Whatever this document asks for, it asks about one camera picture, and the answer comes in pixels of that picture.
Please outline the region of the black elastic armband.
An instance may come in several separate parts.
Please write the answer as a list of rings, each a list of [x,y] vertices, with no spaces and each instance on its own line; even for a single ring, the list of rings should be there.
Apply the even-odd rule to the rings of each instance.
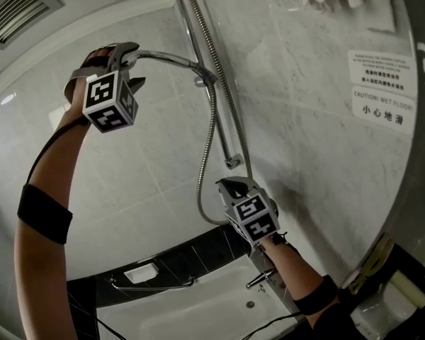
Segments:
[[[294,303],[303,315],[310,316],[330,305],[337,293],[338,288],[332,278],[324,276],[322,283],[313,292],[302,299],[295,300]]]
[[[73,214],[39,188],[28,183],[23,186],[17,216],[50,241],[67,243]]]

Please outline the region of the white text notice sign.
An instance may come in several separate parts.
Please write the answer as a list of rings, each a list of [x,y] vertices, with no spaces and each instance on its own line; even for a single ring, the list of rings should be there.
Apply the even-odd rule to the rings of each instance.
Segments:
[[[386,52],[348,51],[351,82],[402,96],[417,96],[417,66],[413,57]]]

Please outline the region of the white toilet paper roll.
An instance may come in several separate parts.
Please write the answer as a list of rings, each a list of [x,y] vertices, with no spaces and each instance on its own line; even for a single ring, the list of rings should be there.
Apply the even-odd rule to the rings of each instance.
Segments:
[[[396,271],[390,281],[418,309],[425,307],[425,293],[401,271]]]

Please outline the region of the person's left hand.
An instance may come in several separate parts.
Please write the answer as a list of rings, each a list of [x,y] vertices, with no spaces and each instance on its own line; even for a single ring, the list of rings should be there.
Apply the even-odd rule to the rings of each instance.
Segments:
[[[101,49],[94,50],[84,60],[84,62],[81,65],[81,68],[89,68],[89,67],[106,68],[109,57],[112,54],[113,50],[114,50],[113,47],[103,47]],[[69,109],[69,112],[72,113],[75,118],[82,116],[85,88],[86,88],[86,79],[78,78],[74,86],[72,103]]]

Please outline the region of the white caution sign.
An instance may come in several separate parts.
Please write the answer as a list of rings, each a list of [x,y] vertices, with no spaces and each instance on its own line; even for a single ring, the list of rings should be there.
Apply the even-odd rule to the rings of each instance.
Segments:
[[[415,102],[404,96],[364,86],[351,89],[355,117],[412,135],[417,116]]]

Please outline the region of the chrome shower slide rail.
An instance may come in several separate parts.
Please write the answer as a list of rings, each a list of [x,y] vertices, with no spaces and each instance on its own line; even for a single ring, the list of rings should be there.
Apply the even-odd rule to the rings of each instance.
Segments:
[[[187,42],[191,48],[191,54],[195,57],[195,61],[197,63],[204,65],[203,56],[200,51],[200,45],[196,37],[194,27],[191,18],[188,14],[188,9],[186,8],[184,0],[175,0],[175,2],[184,30],[186,31]],[[218,112],[215,112],[215,128],[217,130],[220,145],[222,148],[225,166],[228,169],[232,170],[235,167],[239,166],[242,160],[240,159],[240,156],[238,154],[234,156],[230,154],[230,150],[227,144],[227,138]]]

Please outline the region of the ceiling vent grille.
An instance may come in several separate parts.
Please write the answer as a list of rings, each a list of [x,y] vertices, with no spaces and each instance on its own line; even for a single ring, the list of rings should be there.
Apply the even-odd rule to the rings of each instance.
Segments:
[[[0,0],[0,50],[62,7],[60,0]]]

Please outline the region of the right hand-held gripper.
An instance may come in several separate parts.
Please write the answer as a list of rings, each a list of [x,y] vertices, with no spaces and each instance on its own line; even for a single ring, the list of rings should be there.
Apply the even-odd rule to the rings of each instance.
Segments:
[[[276,206],[249,177],[231,176],[216,182],[226,217],[253,247],[280,229]]]

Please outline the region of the white soap dish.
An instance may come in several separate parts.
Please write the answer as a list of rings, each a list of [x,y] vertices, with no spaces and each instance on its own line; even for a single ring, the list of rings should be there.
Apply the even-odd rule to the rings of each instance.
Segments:
[[[124,272],[124,275],[132,284],[149,281],[159,274],[159,269],[154,263],[148,263],[143,266]]]

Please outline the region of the white bathtub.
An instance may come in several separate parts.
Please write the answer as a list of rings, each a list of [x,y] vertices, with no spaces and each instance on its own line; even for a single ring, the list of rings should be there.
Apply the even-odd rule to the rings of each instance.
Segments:
[[[198,279],[191,287],[101,307],[100,340],[276,340],[298,322],[268,284],[246,284],[258,271],[247,256]],[[255,306],[247,308],[253,301]]]

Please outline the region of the person's left forearm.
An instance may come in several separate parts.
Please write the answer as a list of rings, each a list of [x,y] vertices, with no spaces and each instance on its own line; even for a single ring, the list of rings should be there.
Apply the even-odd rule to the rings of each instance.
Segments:
[[[88,132],[77,125],[44,153],[29,178],[32,186],[67,208],[79,152]],[[64,245],[17,222],[14,267],[18,305],[27,340],[78,340],[67,292]]]

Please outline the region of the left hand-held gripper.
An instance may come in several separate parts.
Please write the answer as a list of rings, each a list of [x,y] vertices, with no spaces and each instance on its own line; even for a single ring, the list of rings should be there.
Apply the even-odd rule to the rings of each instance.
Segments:
[[[80,66],[65,85],[64,96],[71,103],[76,80],[86,79],[82,113],[102,133],[131,126],[135,121],[138,110],[135,93],[146,78],[130,78],[130,63],[125,56],[139,48],[136,42],[118,43],[110,52],[106,68]]]

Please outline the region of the person's right forearm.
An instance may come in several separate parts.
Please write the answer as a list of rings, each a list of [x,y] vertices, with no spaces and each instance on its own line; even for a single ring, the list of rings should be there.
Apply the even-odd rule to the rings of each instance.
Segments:
[[[323,277],[316,272],[299,254],[287,244],[274,245],[271,237],[261,241],[264,252],[272,260],[292,299],[299,300],[313,292],[323,281]],[[329,307],[339,302],[338,297],[322,311],[305,316],[313,327],[319,316]]]

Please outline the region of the chrome bathtub spout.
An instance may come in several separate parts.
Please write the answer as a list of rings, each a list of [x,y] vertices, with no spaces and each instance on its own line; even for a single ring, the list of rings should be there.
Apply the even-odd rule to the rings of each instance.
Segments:
[[[253,278],[251,281],[249,281],[246,284],[246,288],[250,289],[253,286],[260,284],[263,281],[267,281],[271,276],[274,274],[277,274],[277,270],[275,268],[271,268],[265,271],[260,272],[259,275],[257,275],[255,278]]]

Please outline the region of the person's dark jacket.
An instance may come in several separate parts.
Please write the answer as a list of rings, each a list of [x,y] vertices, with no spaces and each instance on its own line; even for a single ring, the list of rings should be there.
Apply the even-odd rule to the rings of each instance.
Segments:
[[[314,340],[366,340],[340,304],[327,308],[315,322]]]

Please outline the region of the chrome grab bar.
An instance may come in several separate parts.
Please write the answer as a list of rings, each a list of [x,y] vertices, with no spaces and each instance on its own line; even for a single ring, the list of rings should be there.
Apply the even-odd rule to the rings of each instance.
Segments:
[[[186,283],[182,283],[180,285],[173,286],[163,286],[163,287],[136,287],[136,286],[118,286],[117,281],[114,278],[109,279],[109,283],[116,289],[121,291],[165,291],[165,290],[175,290],[180,288],[188,288],[191,287],[195,283],[194,277],[189,277]]]

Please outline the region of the small grey metal part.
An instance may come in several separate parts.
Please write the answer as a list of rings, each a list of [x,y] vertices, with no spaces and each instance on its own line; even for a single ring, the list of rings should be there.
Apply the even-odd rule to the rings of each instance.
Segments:
[[[176,67],[189,69],[196,73],[206,83],[215,83],[217,81],[217,77],[200,62],[194,62],[178,55],[159,51],[135,50],[134,52],[126,53],[121,58],[120,68],[130,69],[141,59],[156,60]]]

